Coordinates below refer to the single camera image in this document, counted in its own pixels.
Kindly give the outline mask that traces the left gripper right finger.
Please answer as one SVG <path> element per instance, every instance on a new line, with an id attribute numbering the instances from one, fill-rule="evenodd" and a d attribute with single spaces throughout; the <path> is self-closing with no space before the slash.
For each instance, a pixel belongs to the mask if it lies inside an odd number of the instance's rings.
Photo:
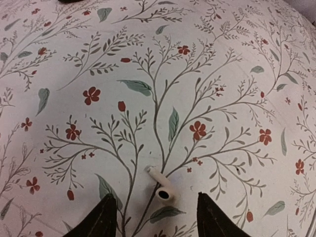
<path id="1" fill-rule="evenodd" d="M 197 231 L 199 237 L 250 237 L 206 194 L 197 199 Z"/>

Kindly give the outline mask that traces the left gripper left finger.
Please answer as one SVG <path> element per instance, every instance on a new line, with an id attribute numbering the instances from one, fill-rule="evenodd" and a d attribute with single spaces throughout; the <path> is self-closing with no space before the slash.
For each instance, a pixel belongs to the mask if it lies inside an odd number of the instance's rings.
<path id="1" fill-rule="evenodd" d="M 106 194 L 64 237 L 115 237 L 116 231 L 117 202 L 112 194 Z"/>

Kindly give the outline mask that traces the white stem earbud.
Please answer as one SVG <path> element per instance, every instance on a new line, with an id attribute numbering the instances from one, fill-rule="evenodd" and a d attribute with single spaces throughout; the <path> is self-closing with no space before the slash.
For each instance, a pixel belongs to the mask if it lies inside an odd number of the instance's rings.
<path id="1" fill-rule="evenodd" d="M 155 196 L 159 202 L 165 206 L 174 205 L 178 199 L 178 194 L 168 178 L 151 165 L 146 166 L 145 171 L 159 184 L 155 192 Z"/>

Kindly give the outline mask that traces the black earbud charging case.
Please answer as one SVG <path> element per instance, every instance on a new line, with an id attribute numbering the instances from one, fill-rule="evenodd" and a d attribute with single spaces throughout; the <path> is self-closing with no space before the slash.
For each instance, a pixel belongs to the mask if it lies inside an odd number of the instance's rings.
<path id="1" fill-rule="evenodd" d="M 62 4 L 71 4 L 71 3 L 76 3 L 76 2 L 81 2 L 83 0 L 58 0 Z"/>

